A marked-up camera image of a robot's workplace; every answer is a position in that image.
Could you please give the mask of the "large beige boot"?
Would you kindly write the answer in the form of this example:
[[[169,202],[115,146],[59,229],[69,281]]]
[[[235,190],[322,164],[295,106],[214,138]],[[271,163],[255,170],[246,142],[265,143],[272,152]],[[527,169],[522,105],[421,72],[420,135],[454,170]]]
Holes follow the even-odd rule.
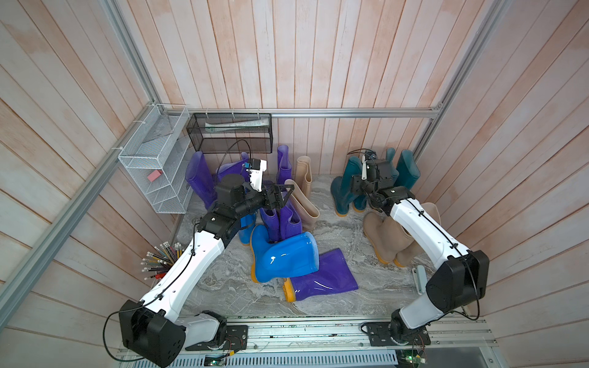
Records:
[[[439,210],[434,203],[425,202],[422,204],[422,207],[434,220],[437,221],[439,225],[442,224]],[[423,253],[425,253],[425,251],[422,249],[422,247],[415,239],[412,239],[411,243],[406,248],[397,253],[394,259],[394,264],[404,268],[410,265],[415,257]]]

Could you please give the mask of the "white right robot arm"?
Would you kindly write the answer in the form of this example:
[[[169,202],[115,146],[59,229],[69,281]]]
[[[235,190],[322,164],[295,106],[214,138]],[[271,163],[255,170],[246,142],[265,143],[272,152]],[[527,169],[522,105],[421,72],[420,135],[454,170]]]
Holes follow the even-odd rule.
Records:
[[[351,161],[350,190],[373,210],[363,220],[363,232],[377,258],[405,267],[424,253],[435,268],[423,294],[391,314],[389,338],[407,345],[429,323],[485,296],[489,257],[452,237],[438,222],[434,204],[421,204],[408,188],[396,185],[387,160],[364,155]]]

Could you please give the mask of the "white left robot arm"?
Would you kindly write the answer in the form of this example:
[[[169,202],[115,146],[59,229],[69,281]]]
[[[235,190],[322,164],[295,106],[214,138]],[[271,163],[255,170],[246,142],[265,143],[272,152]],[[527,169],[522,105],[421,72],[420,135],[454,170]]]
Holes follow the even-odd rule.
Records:
[[[168,367],[186,346],[213,340],[217,317],[203,312],[182,318],[180,312],[207,268],[241,230],[241,220],[260,209],[281,209],[294,192],[291,184],[264,186],[252,173],[225,176],[215,188],[217,200],[196,223],[186,252],[139,302],[128,300],[116,311],[122,343],[158,367]]]

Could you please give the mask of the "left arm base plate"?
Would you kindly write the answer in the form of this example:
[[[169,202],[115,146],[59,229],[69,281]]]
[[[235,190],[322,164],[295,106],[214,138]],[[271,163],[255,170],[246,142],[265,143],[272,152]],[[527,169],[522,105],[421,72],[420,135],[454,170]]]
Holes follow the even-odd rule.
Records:
[[[222,326],[212,340],[188,346],[186,351],[239,352],[247,348],[247,342],[248,326],[246,324]]]

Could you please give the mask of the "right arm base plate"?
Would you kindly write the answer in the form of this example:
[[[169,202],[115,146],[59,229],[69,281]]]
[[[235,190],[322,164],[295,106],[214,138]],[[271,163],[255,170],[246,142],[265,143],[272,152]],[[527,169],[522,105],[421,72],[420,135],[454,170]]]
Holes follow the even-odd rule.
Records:
[[[425,327],[407,329],[398,320],[367,322],[360,326],[360,331],[368,336],[372,347],[431,345],[431,339]]]

